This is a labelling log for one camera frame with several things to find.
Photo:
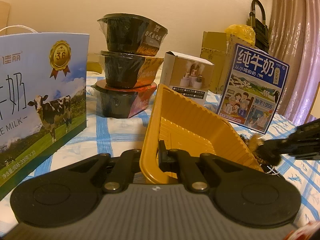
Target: black bowl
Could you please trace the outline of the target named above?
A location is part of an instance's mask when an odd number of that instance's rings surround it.
[[[163,58],[101,51],[107,85],[132,89],[153,83]]]
[[[107,14],[98,20],[109,51],[155,56],[168,30],[143,16]]]
[[[113,118],[130,118],[145,110],[157,88],[155,83],[135,89],[115,89],[99,80],[91,86],[97,97],[97,115]]]

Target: blue milk box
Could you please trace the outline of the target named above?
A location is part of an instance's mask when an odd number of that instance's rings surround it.
[[[0,36],[0,200],[86,127],[88,34]]]
[[[289,65],[236,44],[218,115],[265,134],[279,104]]]

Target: brown cardboard box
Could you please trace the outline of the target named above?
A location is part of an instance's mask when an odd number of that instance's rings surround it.
[[[10,4],[0,1],[0,30],[7,26]],[[5,35],[5,30],[0,32],[0,36]]]
[[[227,34],[219,32],[204,32],[200,58],[214,64],[214,71],[209,90],[215,94],[223,92],[231,66],[232,53],[236,43],[256,48],[247,41],[231,34],[227,49]]]
[[[87,71],[102,73],[104,58],[100,54],[88,53]]]

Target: yellow plastic bag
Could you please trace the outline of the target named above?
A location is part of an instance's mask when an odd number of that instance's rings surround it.
[[[254,32],[252,27],[248,25],[233,24],[226,28],[225,32],[227,33],[227,37],[229,37],[230,34],[233,34],[243,39],[244,41],[249,42],[251,45],[255,45],[256,43],[256,33]]]

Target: blue checkered tablecloth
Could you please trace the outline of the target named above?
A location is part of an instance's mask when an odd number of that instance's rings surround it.
[[[96,115],[96,98],[91,85],[103,79],[102,75],[88,73],[87,77],[87,128],[71,139],[65,146],[38,166],[25,180],[78,162],[97,153],[110,153],[120,156],[128,149],[142,148],[155,93],[148,108],[129,119],[102,118]],[[219,96],[209,92],[205,107],[215,111]],[[248,138],[255,132],[231,124],[239,134]],[[295,131],[295,125],[279,114],[273,117],[265,139],[286,138]],[[303,226],[311,220],[320,220],[320,167],[319,162],[297,161],[293,157],[283,156],[277,170],[301,193],[301,208],[295,220],[297,226]],[[0,236],[17,224],[10,207],[9,193],[0,201]]]

